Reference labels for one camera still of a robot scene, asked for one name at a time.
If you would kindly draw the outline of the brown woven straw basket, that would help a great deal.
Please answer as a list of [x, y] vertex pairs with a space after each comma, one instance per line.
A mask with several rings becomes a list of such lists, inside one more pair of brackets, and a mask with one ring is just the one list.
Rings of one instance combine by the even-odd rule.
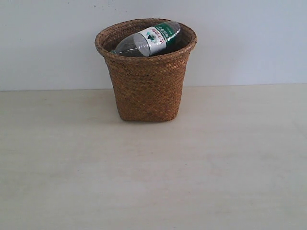
[[109, 26], [95, 38], [105, 59], [119, 116], [125, 121], [164, 122], [176, 118], [190, 52], [196, 33], [180, 24], [180, 41], [169, 52], [152, 57], [123, 57], [111, 53], [125, 37], [165, 22], [160, 18], [134, 19]]

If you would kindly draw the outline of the clear plastic water bottle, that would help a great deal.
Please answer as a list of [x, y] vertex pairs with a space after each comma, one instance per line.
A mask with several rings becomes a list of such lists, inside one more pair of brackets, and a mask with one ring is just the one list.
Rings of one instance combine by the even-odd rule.
[[129, 35], [111, 52], [124, 57], [150, 57], [170, 50], [180, 39], [180, 24], [166, 21]]

